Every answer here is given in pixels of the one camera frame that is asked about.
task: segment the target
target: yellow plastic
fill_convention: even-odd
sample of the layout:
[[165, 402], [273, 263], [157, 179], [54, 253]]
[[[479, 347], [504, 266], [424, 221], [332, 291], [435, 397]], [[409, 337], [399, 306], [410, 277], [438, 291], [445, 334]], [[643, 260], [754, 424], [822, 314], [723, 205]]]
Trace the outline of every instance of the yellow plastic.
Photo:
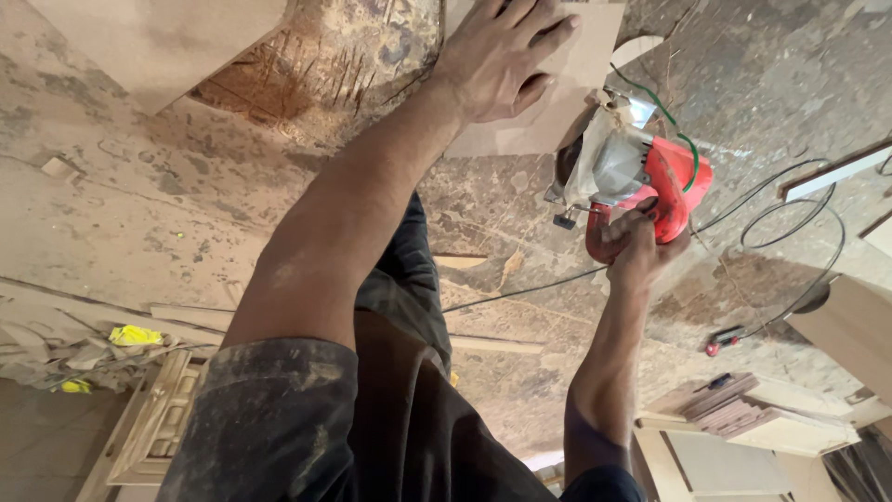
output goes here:
[[161, 336], [160, 331], [147, 330], [131, 324], [112, 330], [111, 335], [109, 335], [109, 341], [119, 347], [164, 344], [164, 338]]

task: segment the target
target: wood plank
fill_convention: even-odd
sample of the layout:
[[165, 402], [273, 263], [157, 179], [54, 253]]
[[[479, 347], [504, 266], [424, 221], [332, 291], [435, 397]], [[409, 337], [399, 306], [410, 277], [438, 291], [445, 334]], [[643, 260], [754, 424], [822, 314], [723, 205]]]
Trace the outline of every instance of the wood plank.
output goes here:
[[805, 197], [816, 190], [882, 163], [890, 155], [892, 155], [892, 139], [886, 138], [830, 163], [805, 178], [783, 185], [780, 188], [780, 197], [787, 202]]
[[693, 502], [694, 497], [688, 491], [688, 484], [663, 434], [656, 429], [635, 428], [632, 431], [657, 486], [657, 498], [662, 502]]
[[770, 450], [710, 435], [667, 432], [694, 495], [787, 493], [790, 483]]
[[49, 362], [50, 349], [40, 335], [24, 326], [12, 324], [11, 322], [0, 324], [0, 329], [11, 336], [36, 361], [41, 363]]
[[892, 211], [889, 211], [868, 230], [862, 232], [859, 237], [882, 251], [886, 256], [892, 257], [892, 221], [889, 220], [890, 218], [892, 218]]
[[833, 416], [852, 413], [852, 407], [842, 397], [806, 389], [795, 383], [764, 375], [757, 374], [756, 379], [759, 382], [758, 386], [748, 390], [745, 395], [768, 405]]
[[787, 322], [886, 403], [892, 403], [892, 302], [846, 275], [830, 284], [830, 297]]
[[796, 502], [842, 502], [820, 457], [776, 453], [778, 464], [790, 484]]
[[224, 332], [229, 329], [232, 316], [235, 314], [231, 310], [163, 304], [149, 305], [149, 312], [152, 313], [152, 317], [158, 319], [188, 322], [196, 326], [204, 326]]
[[545, 95], [514, 119], [471, 124], [443, 156], [551, 154], [582, 133], [590, 108], [585, 99], [604, 85], [610, 71], [625, 4], [563, 3], [561, 8], [581, 15], [582, 24], [538, 66], [556, 77]]
[[84, 481], [84, 485], [81, 487], [75, 502], [107, 502], [113, 491], [113, 487], [107, 484], [109, 474], [120, 457], [121, 448], [133, 429], [136, 417], [149, 398], [149, 389], [152, 388], [160, 370], [161, 368], [158, 367], [151, 368], [136, 385], [133, 397], [130, 398], [127, 407], [124, 408], [124, 413], [111, 431], [111, 436], [105, 443], [103, 453], [96, 459], [96, 463]]
[[449, 335], [452, 348], [472, 348], [476, 350], [499, 350], [501, 352], [519, 352], [522, 354], [539, 354], [544, 344], [525, 341], [487, 339], [467, 335]]
[[133, 324], [140, 328], [175, 335], [196, 344], [219, 345], [225, 335], [221, 331], [155, 319], [145, 312], [42, 288], [18, 280], [0, 278], [0, 296], [13, 297], [23, 302], [49, 305], [62, 311], [90, 314], [120, 324]]
[[149, 115], [276, 34], [295, 5], [294, 0], [29, 2]]

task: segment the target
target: plywood sheet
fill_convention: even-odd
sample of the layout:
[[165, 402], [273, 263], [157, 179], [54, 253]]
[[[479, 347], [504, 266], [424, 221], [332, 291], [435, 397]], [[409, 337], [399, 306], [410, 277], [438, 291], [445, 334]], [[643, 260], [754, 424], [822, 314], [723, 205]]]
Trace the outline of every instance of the plywood sheet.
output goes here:
[[888, 291], [848, 276], [830, 284], [830, 297], [808, 314], [787, 322], [852, 373], [886, 403], [892, 403], [892, 302]]
[[841, 502], [820, 457], [778, 452], [777, 459], [793, 486], [796, 502]]
[[29, 0], [154, 115], [262, 39], [294, 0]]
[[548, 154], [569, 144], [588, 105], [585, 98], [604, 85], [625, 4], [562, 4], [582, 16], [582, 25], [540, 71], [555, 75], [539, 102], [514, 119], [471, 124], [446, 149], [446, 157]]
[[636, 428], [633, 432], [657, 486], [657, 498], [665, 502], [692, 502], [694, 497], [660, 431]]
[[695, 495], [770, 495], [790, 490], [771, 450], [729, 444], [716, 436], [666, 435]]

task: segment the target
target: wooden board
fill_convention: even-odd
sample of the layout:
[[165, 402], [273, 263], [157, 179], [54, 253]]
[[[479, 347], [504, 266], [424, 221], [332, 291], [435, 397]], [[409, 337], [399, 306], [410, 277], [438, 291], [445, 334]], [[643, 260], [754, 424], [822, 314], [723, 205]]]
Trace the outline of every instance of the wooden board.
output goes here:
[[657, 487], [657, 498], [662, 502], [693, 502], [694, 497], [663, 434], [655, 429], [635, 428], [632, 431]]
[[186, 350], [167, 355], [151, 397], [139, 411], [109, 474], [113, 485], [160, 485], [177, 452], [195, 396], [202, 367], [190, 364]]
[[193, 306], [151, 304], [149, 312], [152, 317], [172, 321], [188, 322], [196, 326], [204, 326], [214, 330], [226, 331], [232, 322], [233, 312]]
[[120, 324], [161, 331], [196, 344], [219, 345], [225, 333], [179, 322], [154, 319], [151, 315], [89, 298], [77, 297], [61, 291], [41, 288], [27, 282], [0, 278], [0, 296], [13, 297], [27, 303], [48, 305], [62, 311], [84, 313]]
[[112, 467], [120, 457], [124, 442], [133, 429], [136, 417], [148, 400], [149, 390], [152, 388], [159, 372], [160, 368], [158, 367], [150, 369], [136, 385], [133, 397], [130, 398], [127, 407], [124, 408], [124, 413], [111, 431], [111, 436], [105, 443], [103, 453], [96, 459], [96, 463], [84, 481], [84, 485], [81, 487], [75, 502], [107, 502], [113, 490], [113, 487], [108, 485], [109, 473], [112, 472]]
[[278, 32], [294, 0], [29, 0], [154, 115]]
[[780, 188], [780, 197], [789, 202], [805, 197], [865, 169], [883, 163], [892, 155], [892, 139], [886, 138], [851, 155], [830, 163], [802, 179]]
[[892, 403], [892, 302], [848, 276], [830, 284], [830, 297], [808, 314], [792, 314], [787, 322], [827, 353], [886, 403]]
[[833, 425], [770, 408], [770, 420], [735, 431], [729, 443], [773, 449], [802, 456], [819, 456], [861, 440], [847, 423]]
[[759, 384], [755, 389], [748, 390], [745, 395], [763, 403], [795, 411], [833, 416], [843, 416], [852, 412], [852, 407], [841, 397], [764, 375], [756, 375], [756, 379]]
[[733, 445], [716, 436], [667, 432], [696, 496], [771, 495], [790, 484], [770, 450]]
[[889, 220], [890, 218], [892, 218], [892, 211], [889, 211], [868, 230], [862, 232], [859, 237], [882, 251], [886, 256], [892, 257], [892, 222]]
[[445, 157], [550, 154], [583, 130], [590, 108], [585, 98], [604, 85], [625, 4], [562, 4], [582, 16], [570, 39], [539, 65], [556, 77], [545, 95], [514, 119], [471, 124], [452, 142]]
[[796, 502], [841, 502], [820, 457], [777, 452], [778, 464], [792, 485]]

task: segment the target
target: mdf board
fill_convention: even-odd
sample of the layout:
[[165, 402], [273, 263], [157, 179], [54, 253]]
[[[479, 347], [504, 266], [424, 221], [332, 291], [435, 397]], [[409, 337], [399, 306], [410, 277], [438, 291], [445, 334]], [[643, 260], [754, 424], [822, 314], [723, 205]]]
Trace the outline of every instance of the mdf board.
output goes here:
[[809, 458], [782, 452], [776, 455], [781, 470], [792, 485], [796, 502], [841, 502], [819, 456]]
[[112, 493], [112, 487], [108, 484], [109, 474], [121, 455], [121, 450], [127, 441], [130, 431], [133, 429], [133, 424], [136, 423], [136, 418], [149, 398], [150, 390], [158, 378], [159, 372], [160, 368], [158, 367], [150, 369], [136, 385], [133, 397], [130, 398], [127, 407], [124, 408], [124, 413], [121, 414], [118, 423], [111, 431], [111, 436], [105, 443], [103, 453], [96, 459], [96, 463], [84, 481], [75, 502], [108, 501]]
[[733, 445], [716, 436], [667, 432], [694, 495], [771, 495], [790, 484], [771, 450]]
[[830, 297], [787, 322], [868, 389], [892, 403], [892, 293], [842, 275]]
[[579, 14], [582, 24], [539, 65], [539, 71], [555, 76], [545, 95], [514, 119], [471, 124], [445, 157], [550, 154], [582, 133], [582, 116], [591, 108], [585, 99], [610, 72], [625, 4], [564, 3], [561, 8]]
[[693, 502], [694, 497], [663, 434], [655, 429], [636, 428], [633, 432], [650, 470], [650, 477], [657, 487], [660, 502]]
[[802, 456], [820, 456], [861, 440], [848, 423], [825, 423], [800, 414], [771, 408], [768, 420], [735, 431], [729, 443], [768, 448]]
[[746, 396], [769, 405], [833, 416], [843, 416], [853, 411], [841, 397], [763, 375], [756, 375], [756, 379], [759, 384], [755, 389], [748, 390]]
[[154, 115], [275, 34], [293, 0], [29, 0]]
[[202, 367], [170, 353], [109, 474], [109, 484], [160, 485], [186, 431]]

